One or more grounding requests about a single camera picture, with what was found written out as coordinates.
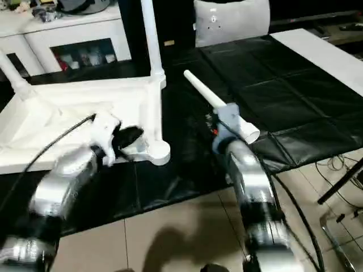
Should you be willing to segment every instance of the white cylinder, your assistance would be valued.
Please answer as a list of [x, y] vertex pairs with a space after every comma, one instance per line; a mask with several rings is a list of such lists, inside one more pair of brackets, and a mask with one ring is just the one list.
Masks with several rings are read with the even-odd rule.
[[[213, 108], [224, 107], [226, 103], [220, 99], [210, 88], [208, 88], [202, 81], [200, 81], [189, 70], [184, 71], [184, 76], [194, 86], [198, 92], [212, 105]], [[248, 143], [251, 144], [260, 137], [260, 130], [252, 123], [246, 122], [239, 116], [240, 135]]]
[[5, 76], [11, 83], [14, 92], [19, 93], [22, 98], [29, 95], [31, 85], [20, 76], [17, 69], [11, 63], [7, 55], [0, 50], [0, 69], [4, 72]]
[[151, 75], [164, 76], [161, 65], [157, 25], [155, 23], [154, 7], [152, 0], [141, 0], [143, 23], [145, 25], [147, 48], [149, 50]]
[[220, 99], [210, 88], [208, 88], [202, 81], [200, 81], [189, 70], [184, 71], [184, 76], [194, 86], [198, 92], [212, 105], [213, 108], [220, 108], [226, 105], [226, 103]]

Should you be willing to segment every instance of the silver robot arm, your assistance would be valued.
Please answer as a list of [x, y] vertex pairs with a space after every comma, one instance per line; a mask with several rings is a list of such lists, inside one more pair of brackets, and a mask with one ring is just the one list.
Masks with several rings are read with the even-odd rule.
[[213, 151], [222, 158], [233, 182], [244, 228], [248, 257], [245, 272], [303, 272], [290, 248], [289, 232], [269, 176], [247, 144], [236, 136], [240, 130], [236, 104], [216, 109], [218, 135]]
[[96, 132], [98, 140], [61, 156], [39, 182], [26, 214], [19, 218], [3, 243], [0, 272], [50, 270], [62, 226], [68, 220], [80, 190], [104, 164], [110, 166], [120, 156], [130, 159], [122, 149], [143, 133], [138, 127], [119, 130], [120, 121], [113, 119], [96, 116], [94, 124], [101, 130]]
[[28, 214], [14, 227], [0, 251], [0, 271], [49, 271], [60, 232], [80, 189], [98, 168], [96, 147], [81, 146], [60, 157], [33, 194]]

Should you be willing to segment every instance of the tile floor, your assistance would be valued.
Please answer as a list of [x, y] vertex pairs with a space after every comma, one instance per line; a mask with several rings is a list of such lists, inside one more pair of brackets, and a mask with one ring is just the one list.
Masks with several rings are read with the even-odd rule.
[[[361, 159], [363, 150], [346, 154]], [[332, 182], [345, 172], [331, 171], [320, 165], [320, 171]], [[343, 271], [331, 243], [319, 225], [322, 215], [336, 216], [352, 209], [339, 196], [324, 205], [316, 201], [330, 185], [320, 177], [315, 165], [279, 175], [302, 207], [323, 251], [326, 271]], [[276, 190], [292, 230], [315, 256], [307, 231], [290, 199], [275, 182]], [[341, 194], [355, 205], [363, 206], [362, 191], [348, 184]], [[363, 220], [347, 218], [334, 224], [332, 232], [363, 271]], [[61, 239], [52, 272], [178, 272], [195, 271], [213, 262], [231, 272], [242, 271], [244, 229], [231, 188], [158, 210], [76, 233]], [[306, 272], [315, 271], [295, 241], [292, 248]]]

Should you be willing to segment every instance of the black leather mat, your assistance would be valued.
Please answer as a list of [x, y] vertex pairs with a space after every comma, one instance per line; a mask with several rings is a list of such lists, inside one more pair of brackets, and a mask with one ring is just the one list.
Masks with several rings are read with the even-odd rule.
[[[252, 145], [273, 173], [363, 146], [363, 97], [271, 37], [165, 55], [163, 137], [171, 160], [105, 169], [84, 188], [64, 235], [227, 187], [210, 151], [208, 103], [183, 77], [189, 69], [225, 102], [236, 102], [261, 137]], [[32, 84], [147, 75], [131, 62], [33, 77]], [[11, 98], [1, 83], [3, 105]], [[12, 220], [26, 207], [45, 172], [32, 172], [13, 191], [1, 216]], [[0, 176], [0, 201], [16, 174]]]

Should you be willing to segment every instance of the white plastic tray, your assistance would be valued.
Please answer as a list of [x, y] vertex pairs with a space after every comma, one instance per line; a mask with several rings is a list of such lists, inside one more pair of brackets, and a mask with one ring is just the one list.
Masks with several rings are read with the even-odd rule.
[[[48, 143], [81, 119], [106, 110], [122, 127], [138, 125], [142, 139], [125, 149], [135, 160], [156, 165], [168, 162], [169, 145], [162, 141], [161, 83], [151, 77], [94, 80], [32, 86], [24, 101], [18, 94], [0, 113], [0, 174], [22, 171]], [[90, 123], [70, 133], [31, 168], [50, 169], [64, 152], [90, 142]]]

